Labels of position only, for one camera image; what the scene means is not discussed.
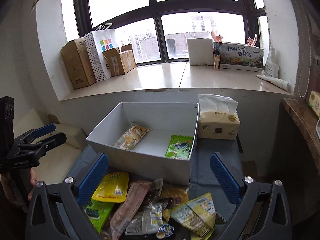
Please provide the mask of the person's left hand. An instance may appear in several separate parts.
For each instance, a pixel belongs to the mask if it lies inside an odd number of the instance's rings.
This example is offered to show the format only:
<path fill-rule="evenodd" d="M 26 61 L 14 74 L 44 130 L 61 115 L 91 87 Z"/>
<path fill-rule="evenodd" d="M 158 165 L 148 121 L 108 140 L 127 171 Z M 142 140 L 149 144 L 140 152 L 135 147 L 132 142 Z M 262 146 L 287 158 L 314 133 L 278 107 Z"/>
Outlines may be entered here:
<path fill-rule="evenodd" d="M 29 175 L 29 184 L 31 186 L 31 190 L 28 194 L 28 200 L 31 201 L 33 196 L 34 187 L 37 183 L 37 176 L 33 168 L 30 169 L 30 175 Z M 11 179 L 10 174 L 1 174 L 1 185 L 3 187 L 3 191 L 5 196 L 13 202 L 16 205 L 22 205 L 22 199 L 20 197 L 19 192 L 17 191 L 17 187 L 15 182 Z"/>

